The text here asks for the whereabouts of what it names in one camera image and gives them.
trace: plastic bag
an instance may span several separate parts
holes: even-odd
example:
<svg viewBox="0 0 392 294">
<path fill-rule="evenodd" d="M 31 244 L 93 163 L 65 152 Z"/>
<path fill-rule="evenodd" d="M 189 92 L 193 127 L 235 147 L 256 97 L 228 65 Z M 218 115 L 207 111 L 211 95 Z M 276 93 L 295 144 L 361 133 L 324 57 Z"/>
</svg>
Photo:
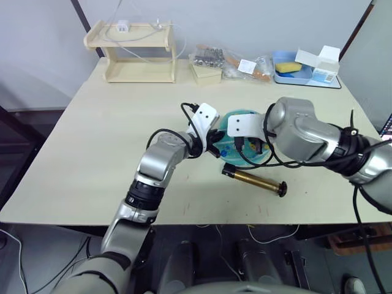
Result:
<svg viewBox="0 0 392 294">
<path fill-rule="evenodd" d="M 189 61 L 196 66 L 222 68 L 225 63 L 223 49 L 206 45 L 197 45 L 189 55 Z"/>
<path fill-rule="evenodd" d="M 271 81 L 275 73 L 272 60 L 269 56 L 261 56 L 255 60 L 240 58 L 239 56 L 224 52 L 225 64 L 222 68 L 225 78 L 244 78 L 260 81 Z"/>
</svg>

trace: yellow sponge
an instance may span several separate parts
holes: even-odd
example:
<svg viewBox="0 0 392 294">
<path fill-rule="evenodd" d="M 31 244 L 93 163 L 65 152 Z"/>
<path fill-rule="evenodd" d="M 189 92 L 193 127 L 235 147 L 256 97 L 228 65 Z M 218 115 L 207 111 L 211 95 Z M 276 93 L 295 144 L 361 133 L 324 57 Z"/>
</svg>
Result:
<svg viewBox="0 0 392 294">
<path fill-rule="evenodd" d="M 277 72 L 284 74 L 286 72 L 297 72 L 301 70 L 302 64 L 298 62 L 283 62 L 275 64 L 275 68 Z"/>
</svg>

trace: white wall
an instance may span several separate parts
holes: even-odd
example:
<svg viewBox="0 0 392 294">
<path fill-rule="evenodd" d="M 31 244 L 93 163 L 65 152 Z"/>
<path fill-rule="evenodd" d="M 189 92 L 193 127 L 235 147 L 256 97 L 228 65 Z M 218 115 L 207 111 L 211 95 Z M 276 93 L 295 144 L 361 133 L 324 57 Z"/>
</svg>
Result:
<svg viewBox="0 0 392 294">
<path fill-rule="evenodd" d="M 98 61 L 69 0 L 1 1 L 0 27 L 0 105 L 8 110 L 66 107 Z"/>
<path fill-rule="evenodd" d="M 380 130 L 392 113 L 392 1 L 377 0 L 343 56 L 339 75 Z"/>
<path fill-rule="evenodd" d="M 118 1 L 80 0 L 80 4 L 92 26 L 98 20 L 108 20 Z M 370 0 L 123 0 L 116 19 L 172 20 L 187 36 L 186 53 L 196 44 L 206 43 L 225 46 L 251 58 L 298 47 L 318 53 L 325 44 L 342 48 L 369 3 Z M 181 48 L 181 31 L 175 31 Z"/>
</svg>

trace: sneaker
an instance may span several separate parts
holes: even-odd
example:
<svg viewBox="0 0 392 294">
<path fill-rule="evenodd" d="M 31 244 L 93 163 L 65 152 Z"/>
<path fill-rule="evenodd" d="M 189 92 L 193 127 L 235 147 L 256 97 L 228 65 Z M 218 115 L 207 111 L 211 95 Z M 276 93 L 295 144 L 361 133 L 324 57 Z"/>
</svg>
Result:
<svg viewBox="0 0 392 294">
<path fill-rule="evenodd" d="M 357 277 L 351 277 L 344 284 L 344 294 L 366 294 L 365 286 Z"/>
</svg>

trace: wooden shelf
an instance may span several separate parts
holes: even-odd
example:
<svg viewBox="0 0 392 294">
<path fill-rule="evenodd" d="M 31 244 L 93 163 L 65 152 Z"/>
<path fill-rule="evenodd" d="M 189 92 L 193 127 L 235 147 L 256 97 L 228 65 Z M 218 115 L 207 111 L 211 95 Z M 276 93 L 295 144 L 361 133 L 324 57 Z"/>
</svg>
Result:
<svg viewBox="0 0 392 294">
<path fill-rule="evenodd" d="M 148 23 L 133 23 L 130 25 L 129 32 L 118 32 L 115 24 L 106 24 L 101 20 L 87 33 L 83 42 L 87 48 L 101 47 L 105 52 L 108 65 L 104 79 L 109 83 L 175 82 L 176 47 L 170 22 L 162 24 L 160 31 L 156 31 Z M 118 58 L 116 47 L 165 48 L 167 52 L 171 52 L 171 58 L 145 58 L 152 63 L 135 57 Z"/>
</svg>

